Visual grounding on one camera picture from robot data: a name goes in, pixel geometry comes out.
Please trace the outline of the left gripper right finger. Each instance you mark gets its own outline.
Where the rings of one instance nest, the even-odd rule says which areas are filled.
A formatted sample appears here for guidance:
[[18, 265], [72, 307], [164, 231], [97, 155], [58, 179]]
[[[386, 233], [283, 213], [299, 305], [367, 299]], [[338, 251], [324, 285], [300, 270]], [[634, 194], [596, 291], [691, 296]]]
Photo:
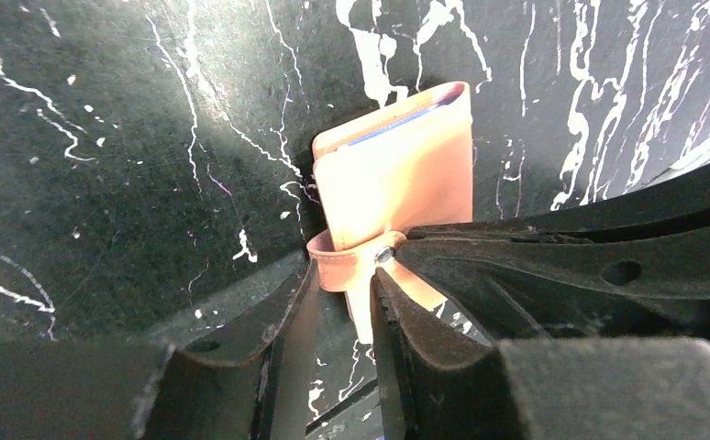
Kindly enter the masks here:
[[710, 342], [504, 339], [483, 346], [382, 269], [372, 327], [388, 439], [710, 439]]

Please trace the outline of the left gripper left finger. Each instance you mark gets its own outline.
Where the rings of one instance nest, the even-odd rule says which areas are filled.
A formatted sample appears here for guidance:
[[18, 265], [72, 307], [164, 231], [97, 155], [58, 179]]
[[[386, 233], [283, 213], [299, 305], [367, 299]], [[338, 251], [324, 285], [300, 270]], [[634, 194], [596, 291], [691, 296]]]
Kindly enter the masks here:
[[0, 439], [302, 439], [318, 267], [184, 347], [0, 343]]

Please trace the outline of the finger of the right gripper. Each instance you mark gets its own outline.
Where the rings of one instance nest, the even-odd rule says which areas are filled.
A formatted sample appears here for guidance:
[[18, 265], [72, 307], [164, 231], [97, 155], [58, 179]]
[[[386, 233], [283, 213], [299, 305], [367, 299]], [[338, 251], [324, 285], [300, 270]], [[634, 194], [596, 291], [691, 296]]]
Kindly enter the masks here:
[[412, 228], [410, 240], [506, 239], [614, 243], [710, 226], [710, 163], [636, 192], [585, 206], [499, 222]]
[[710, 215], [597, 231], [450, 225], [397, 257], [486, 340], [710, 339]]

